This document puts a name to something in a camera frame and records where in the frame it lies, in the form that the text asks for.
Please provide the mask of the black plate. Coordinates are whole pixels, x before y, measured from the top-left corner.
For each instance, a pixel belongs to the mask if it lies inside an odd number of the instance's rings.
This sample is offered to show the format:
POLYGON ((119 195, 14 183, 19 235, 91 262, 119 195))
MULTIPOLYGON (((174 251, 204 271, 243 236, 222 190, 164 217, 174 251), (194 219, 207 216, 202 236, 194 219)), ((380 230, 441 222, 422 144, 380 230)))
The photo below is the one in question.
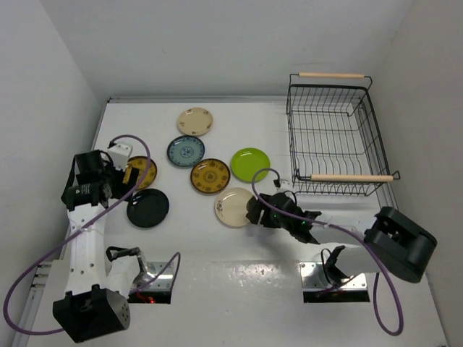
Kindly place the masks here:
POLYGON ((144 189, 134 194, 127 205, 127 217, 138 228, 160 224, 169 212, 169 199, 158 189, 144 189))

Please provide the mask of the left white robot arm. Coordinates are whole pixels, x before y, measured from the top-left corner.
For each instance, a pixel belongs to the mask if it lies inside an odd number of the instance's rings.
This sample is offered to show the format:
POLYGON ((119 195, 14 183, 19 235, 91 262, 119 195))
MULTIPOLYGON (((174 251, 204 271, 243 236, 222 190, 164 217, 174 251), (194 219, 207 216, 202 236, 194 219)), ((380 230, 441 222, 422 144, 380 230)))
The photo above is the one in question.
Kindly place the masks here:
POLYGON ((75 155, 61 196, 70 227, 69 276, 64 298, 53 303, 53 316, 75 342, 126 330, 129 292, 145 268, 139 248, 105 252, 104 231, 111 199, 131 198, 137 174, 124 180, 132 147, 110 145, 75 155))

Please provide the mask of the cream plate with flowers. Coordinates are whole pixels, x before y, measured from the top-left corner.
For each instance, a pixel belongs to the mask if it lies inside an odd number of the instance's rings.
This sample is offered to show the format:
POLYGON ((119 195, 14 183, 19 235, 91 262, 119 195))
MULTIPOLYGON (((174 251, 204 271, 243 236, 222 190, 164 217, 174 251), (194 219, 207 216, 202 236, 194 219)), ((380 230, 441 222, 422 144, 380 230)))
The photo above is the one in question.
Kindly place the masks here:
POLYGON ((241 228, 246 226, 250 223, 246 217, 247 203, 253 197, 253 193, 240 187, 224 190, 214 202, 217 218, 228 227, 241 228))

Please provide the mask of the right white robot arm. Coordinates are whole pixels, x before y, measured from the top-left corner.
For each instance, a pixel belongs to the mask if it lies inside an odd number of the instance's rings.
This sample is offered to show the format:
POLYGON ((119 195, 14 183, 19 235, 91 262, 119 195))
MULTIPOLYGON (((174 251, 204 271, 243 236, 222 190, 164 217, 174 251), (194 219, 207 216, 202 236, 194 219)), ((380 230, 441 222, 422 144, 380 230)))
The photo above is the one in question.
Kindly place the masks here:
POLYGON ((326 279, 335 285, 359 273, 381 270, 374 259, 368 259, 370 254, 363 244, 387 271, 406 282, 418 283, 438 244, 431 233, 390 206, 375 214, 370 228, 348 233, 325 222, 316 223, 322 212, 304 211, 283 192, 251 197, 246 202, 246 211, 252 224, 282 228, 303 244, 337 243, 324 260, 326 279))

